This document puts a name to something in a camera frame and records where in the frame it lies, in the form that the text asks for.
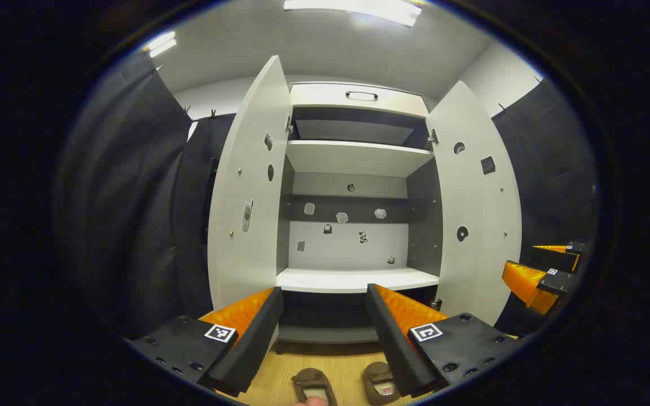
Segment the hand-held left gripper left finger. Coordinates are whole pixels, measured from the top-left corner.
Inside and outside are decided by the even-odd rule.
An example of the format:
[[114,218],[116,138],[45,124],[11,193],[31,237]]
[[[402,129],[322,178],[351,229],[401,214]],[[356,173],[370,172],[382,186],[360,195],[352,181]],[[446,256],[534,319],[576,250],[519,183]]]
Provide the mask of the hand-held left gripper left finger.
[[177,316],[126,343],[171,375],[236,398],[260,369],[283,310],[282,289],[268,288],[200,318]]

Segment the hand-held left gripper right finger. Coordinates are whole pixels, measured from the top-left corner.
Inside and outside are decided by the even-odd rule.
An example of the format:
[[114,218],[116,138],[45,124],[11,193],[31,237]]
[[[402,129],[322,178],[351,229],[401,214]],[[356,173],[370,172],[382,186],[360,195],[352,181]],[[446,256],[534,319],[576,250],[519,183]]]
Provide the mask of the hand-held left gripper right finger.
[[413,398],[472,381],[521,344],[475,315],[446,316],[377,284],[368,285],[366,310],[395,386]]

